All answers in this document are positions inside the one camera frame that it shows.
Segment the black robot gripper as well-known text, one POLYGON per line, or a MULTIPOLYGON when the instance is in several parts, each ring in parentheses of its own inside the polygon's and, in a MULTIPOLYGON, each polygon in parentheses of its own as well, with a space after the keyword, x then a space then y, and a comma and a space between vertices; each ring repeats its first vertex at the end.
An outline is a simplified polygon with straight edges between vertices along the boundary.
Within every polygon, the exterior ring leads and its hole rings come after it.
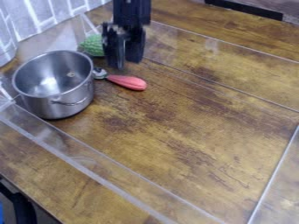
POLYGON ((122 69, 124 60, 139 63, 144 56, 146 30, 151 24, 152 0, 114 0, 114 17, 102 24, 102 43, 107 64, 122 69), (119 34, 120 28, 128 36, 119 34))

